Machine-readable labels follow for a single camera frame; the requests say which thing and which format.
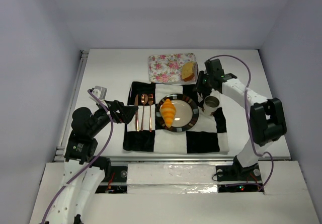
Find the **brown bread slice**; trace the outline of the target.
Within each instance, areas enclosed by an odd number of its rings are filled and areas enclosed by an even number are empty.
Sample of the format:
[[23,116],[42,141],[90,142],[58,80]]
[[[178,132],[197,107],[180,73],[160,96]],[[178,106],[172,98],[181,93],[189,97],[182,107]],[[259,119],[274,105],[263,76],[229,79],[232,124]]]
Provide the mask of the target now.
[[187,62],[182,66],[181,78],[183,81],[188,82],[195,78],[198,71],[198,65],[196,62]]

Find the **orange croissant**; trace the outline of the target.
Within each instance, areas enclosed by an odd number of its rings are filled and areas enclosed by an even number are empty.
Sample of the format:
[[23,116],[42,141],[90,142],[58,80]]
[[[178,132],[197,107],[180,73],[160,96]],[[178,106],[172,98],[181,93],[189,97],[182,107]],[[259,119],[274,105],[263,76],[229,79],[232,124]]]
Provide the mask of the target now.
[[176,108],[170,99],[166,99],[160,108],[160,114],[165,122],[167,128],[173,124],[176,115]]

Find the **silver metal tongs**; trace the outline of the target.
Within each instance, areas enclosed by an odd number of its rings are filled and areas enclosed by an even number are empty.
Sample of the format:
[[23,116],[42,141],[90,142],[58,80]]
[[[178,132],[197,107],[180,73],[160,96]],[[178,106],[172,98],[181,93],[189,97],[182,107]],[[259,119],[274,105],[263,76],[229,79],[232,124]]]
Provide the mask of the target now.
[[204,111],[204,98],[202,94],[197,93],[197,101],[198,101],[198,107]]

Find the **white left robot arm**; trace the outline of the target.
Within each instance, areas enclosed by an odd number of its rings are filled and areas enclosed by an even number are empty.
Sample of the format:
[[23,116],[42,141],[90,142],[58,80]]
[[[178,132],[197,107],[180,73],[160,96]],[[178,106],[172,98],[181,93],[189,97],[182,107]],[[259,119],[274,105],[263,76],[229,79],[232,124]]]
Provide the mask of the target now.
[[111,176],[110,159],[95,153],[95,137],[108,124],[130,123],[137,111],[117,100],[100,102],[95,113],[87,107],[74,110],[62,180],[42,223],[82,223],[99,184]]

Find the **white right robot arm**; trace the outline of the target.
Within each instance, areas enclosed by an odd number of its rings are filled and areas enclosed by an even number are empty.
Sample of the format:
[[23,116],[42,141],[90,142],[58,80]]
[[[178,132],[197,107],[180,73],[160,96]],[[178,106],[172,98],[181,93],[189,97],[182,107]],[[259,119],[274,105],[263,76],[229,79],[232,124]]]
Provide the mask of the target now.
[[205,61],[205,68],[199,72],[194,90],[202,95],[216,90],[243,107],[250,137],[232,165],[217,167],[214,176],[218,182],[243,181],[261,157],[270,155],[267,148],[287,132],[282,102],[254,92],[234,74],[225,73],[217,56]]

